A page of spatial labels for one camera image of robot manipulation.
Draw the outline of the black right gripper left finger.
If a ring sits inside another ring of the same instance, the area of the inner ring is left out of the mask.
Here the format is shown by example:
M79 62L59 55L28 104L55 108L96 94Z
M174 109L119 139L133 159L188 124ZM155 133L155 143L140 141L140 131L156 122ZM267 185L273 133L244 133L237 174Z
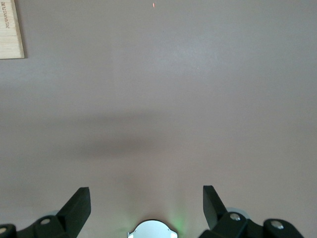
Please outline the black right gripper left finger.
M19 231L14 224L0 224L0 238L77 238L90 214L90 190L81 187L55 215L43 216Z

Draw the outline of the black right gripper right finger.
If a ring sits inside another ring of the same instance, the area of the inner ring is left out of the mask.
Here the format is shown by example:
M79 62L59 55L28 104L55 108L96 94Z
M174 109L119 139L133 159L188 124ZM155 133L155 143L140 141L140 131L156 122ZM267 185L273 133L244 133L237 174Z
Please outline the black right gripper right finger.
M267 219L258 225L239 212L229 212L212 185L203 186L203 211L209 229L198 238L304 238L288 221Z

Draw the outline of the bamboo cutting board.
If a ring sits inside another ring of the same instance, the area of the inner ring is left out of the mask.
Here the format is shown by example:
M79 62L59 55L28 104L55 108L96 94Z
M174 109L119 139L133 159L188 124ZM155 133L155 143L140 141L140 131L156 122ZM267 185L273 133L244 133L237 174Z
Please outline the bamboo cutting board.
M24 58L15 1L0 0L0 60Z

